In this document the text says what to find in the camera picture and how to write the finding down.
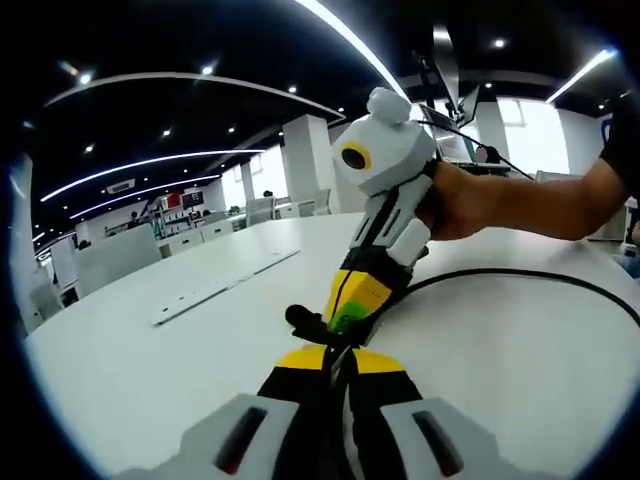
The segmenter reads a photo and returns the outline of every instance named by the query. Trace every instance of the white desk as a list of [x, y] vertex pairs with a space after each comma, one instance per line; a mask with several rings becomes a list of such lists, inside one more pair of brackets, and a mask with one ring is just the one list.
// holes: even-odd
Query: white desk
[[[103, 473], [151, 468], [182, 433], [237, 392], [255, 393], [304, 342], [283, 314], [321, 311], [360, 214], [266, 222], [151, 265], [70, 306], [27, 338], [65, 430]], [[227, 278], [276, 251], [302, 253], [156, 329], [163, 298]], [[415, 279], [481, 266], [574, 275], [640, 309], [634, 282], [586, 244], [488, 230], [430, 244]], [[483, 276], [450, 280], [389, 311], [371, 348], [395, 356], [497, 436], [523, 469], [575, 472], [606, 438], [640, 378], [640, 330], [616, 305], [570, 285]]]

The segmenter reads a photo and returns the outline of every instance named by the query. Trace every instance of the black cable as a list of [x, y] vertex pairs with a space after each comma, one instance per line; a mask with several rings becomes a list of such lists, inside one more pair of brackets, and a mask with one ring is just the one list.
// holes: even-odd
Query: black cable
[[[418, 123], [422, 124], [422, 125], [430, 125], [432, 127], [436, 127], [436, 128], [440, 128], [442, 130], [446, 130], [447, 132], [450, 133], [455, 133], [456, 135], [469, 140], [471, 143], [474, 143], [476, 145], [478, 145], [479, 147], [488, 149], [491, 148], [488, 145], [485, 145], [482, 142], [479, 142], [478, 140], [476, 140], [475, 138], [471, 138], [469, 135], [465, 135], [464, 133], [454, 129], [454, 128], [449, 128], [446, 127], [444, 125], [441, 125], [440, 123], [436, 123], [436, 122], [429, 122], [427, 120], [416, 120]], [[524, 173], [522, 170], [520, 170], [518, 167], [516, 167], [513, 163], [511, 163], [509, 160], [507, 160], [506, 158], [504, 158], [502, 155], [500, 155], [500, 153], [498, 153], [498, 151], [494, 148], [496, 154], [498, 155], [498, 157], [500, 157], [500, 160], [503, 161], [504, 163], [506, 163], [507, 165], [509, 165], [511, 168], [513, 168], [514, 170], [516, 170], [518, 173], [520, 173], [521, 175], [524, 175], [525, 177], [527, 177], [529, 180], [533, 180], [535, 182], [535, 178], [533, 178], [531, 175], [529, 175], [528, 173]]]
[[592, 292], [595, 292], [603, 297], [608, 298], [619, 307], [621, 307], [625, 312], [629, 314], [629, 316], [636, 323], [638, 328], [640, 328], [640, 314], [636, 312], [631, 305], [622, 300], [617, 295], [611, 293], [608, 290], [605, 290], [598, 285], [587, 282], [585, 280], [581, 280], [579, 278], [570, 277], [568, 275], [562, 275], [560, 273], [551, 273], [551, 272], [539, 272], [535, 270], [523, 270], [519, 268], [471, 268], [467, 270], [458, 270], [457, 272], [445, 273], [443, 275], [438, 275], [432, 278], [428, 278], [426, 280], [422, 280], [418, 283], [414, 283], [413, 285], [409, 285], [407, 289], [404, 291], [404, 295], [401, 297], [404, 298], [407, 295], [415, 292], [424, 287], [428, 287], [429, 285], [433, 285], [434, 283], [442, 282], [444, 280], [449, 280], [451, 278], [459, 278], [459, 277], [468, 277], [471, 275], [520, 275], [523, 277], [533, 277], [533, 278], [542, 278], [545, 280], [555, 280], [562, 283], [568, 283], [571, 285], [575, 285], [577, 287], [582, 287]]

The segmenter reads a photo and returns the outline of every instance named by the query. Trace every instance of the air conditioner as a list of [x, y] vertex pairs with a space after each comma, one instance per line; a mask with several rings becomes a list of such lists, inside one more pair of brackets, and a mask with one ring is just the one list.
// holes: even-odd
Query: air conditioner
[[130, 190], [135, 186], [136, 186], [136, 180], [135, 178], [132, 178], [131, 180], [125, 180], [124, 182], [109, 185], [107, 187], [107, 192], [113, 195], [116, 193], [124, 192], [126, 190]]

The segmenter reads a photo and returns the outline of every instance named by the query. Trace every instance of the computer monitor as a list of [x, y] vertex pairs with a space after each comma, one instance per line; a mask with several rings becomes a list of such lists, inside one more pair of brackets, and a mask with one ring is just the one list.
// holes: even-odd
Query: computer monitor
[[464, 138], [454, 133], [459, 131], [456, 122], [426, 105], [420, 105], [420, 109], [425, 120], [433, 124], [427, 127], [436, 141], [440, 156], [454, 162], [473, 162], [473, 147], [467, 145]]

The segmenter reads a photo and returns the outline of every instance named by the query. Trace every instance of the person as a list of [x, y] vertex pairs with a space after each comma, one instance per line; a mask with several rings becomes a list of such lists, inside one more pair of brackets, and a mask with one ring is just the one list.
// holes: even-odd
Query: person
[[138, 225], [138, 212], [131, 212], [131, 219], [127, 223], [127, 230], [131, 230]]
[[565, 240], [595, 232], [618, 212], [629, 196], [640, 198], [638, 99], [628, 94], [614, 102], [609, 140], [595, 164], [580, 179], [534, 182], [492, 176], [474, 177], [441, 162], [434, 188], [416, 209], [432, 227], [433, 240], [465, 238], [485, 227], [506, 227]]

